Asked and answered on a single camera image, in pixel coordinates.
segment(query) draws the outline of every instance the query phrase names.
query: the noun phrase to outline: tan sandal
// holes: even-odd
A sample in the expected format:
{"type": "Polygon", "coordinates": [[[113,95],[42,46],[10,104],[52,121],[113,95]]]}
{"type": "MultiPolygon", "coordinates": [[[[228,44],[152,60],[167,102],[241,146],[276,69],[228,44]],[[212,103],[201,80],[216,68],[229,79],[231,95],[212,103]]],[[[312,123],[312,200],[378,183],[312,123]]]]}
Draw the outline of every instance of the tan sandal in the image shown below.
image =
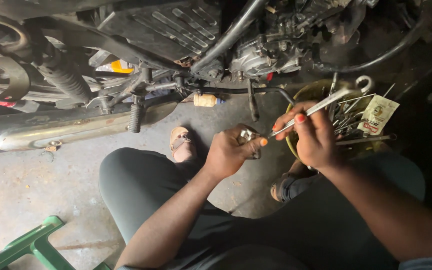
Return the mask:
{"type": "Polygon", "coordinates": [[[169,137],[169,148],[171,149],[171,156],[173,156],[173,158],[174,153],[176,153],[183,143],[193,143],[190,139],[188,129],[182,126],[173,128],[171,131],[171,136],[169,137]]]}

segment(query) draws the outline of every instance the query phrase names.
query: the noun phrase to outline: green plastic chair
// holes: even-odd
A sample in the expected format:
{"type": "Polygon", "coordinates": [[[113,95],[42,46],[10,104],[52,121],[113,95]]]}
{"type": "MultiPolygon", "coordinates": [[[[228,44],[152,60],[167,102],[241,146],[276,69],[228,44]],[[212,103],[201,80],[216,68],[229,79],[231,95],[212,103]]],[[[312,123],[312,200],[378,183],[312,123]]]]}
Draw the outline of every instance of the green plastic chair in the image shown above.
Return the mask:
{"type": "MultiPolygon", "coordinates": [[[[26,254],[34,255],[49,270],[75,270],[71,264],[49,243],[51,233],[63,227],[64,222],[57,216],[49,216],[33,230],[10,242],[0,251],[0,270],[26,254]]],[[[111,270],[104,262],[93,270],[111,270]]]]}

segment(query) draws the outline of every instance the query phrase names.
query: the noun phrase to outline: stained floor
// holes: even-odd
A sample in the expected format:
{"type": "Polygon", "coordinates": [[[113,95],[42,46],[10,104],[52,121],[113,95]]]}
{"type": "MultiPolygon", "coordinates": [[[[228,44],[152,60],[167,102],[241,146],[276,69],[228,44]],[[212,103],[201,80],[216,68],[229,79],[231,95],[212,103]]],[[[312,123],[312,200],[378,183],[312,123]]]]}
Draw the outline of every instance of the stained floor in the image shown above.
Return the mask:
{"type": "MultiPolygon", "coordinates": [[[[216,132],[237,123],[269,132],[284,113],[287,101],[278,93],[257,94],[261,118],[254,123],[246,95],[234,95],[215,107],[182,103],[164,120],[143,127],[140,134],[121,133],[65,144],[54,156],[44,150],[0,153],[0,250],[41,224],[50,215],[64,222],[49,241],[77,270],[91,270],[105,261],[114,266],[124,248],[123,239],[98,189],[99,164],[111,151],[122,147],[153,150],[171,158],[169,135],[175,126],[195,131],[204,155],[216,132]]],[[[285,141],[270,143],[260,160],[247,161],[234,176],[222,181],[209,200],[237,216],[257,218],[280,207],[269,195],[271,184],[289,167],[294,157],[285,141]]],[[[30,255],[11,269],[43,269],[30,255]]]]}

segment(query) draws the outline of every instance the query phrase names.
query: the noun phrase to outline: left hand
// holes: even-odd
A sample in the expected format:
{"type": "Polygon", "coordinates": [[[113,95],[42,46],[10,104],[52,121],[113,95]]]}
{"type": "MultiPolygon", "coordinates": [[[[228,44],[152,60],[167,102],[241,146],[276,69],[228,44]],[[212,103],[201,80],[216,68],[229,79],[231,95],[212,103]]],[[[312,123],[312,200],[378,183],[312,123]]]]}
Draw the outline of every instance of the left hand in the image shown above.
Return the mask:
{"type": "Polygon", "coordinates": [[[226,129],[214,135],[202,170],[209,173],[217,181],[234,175],[241,168],[246,158],[268,143],[266,138],[259,137],[246,144],[239,145],[237,138],[244,128],[247,128],[247,126],[238,124],[231,129],[226,129]]]}

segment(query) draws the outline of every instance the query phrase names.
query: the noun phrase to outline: orange nail polish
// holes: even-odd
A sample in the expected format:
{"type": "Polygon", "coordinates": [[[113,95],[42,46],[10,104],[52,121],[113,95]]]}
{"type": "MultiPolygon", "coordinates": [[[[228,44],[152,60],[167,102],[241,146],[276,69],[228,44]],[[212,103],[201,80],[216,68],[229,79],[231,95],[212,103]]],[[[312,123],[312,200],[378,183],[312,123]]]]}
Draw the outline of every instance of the orange nail polish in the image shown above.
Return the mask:
{"type": "Polygon", "coordinates": [[[301,123],[304,122],[304,120],[306,119],[306,117],[304,116],[304,114],[298,113],[298,114],[296,114],[296,116],[294,117],[294,119],[296,120],[296,123],[301,124],[301,123]]]}

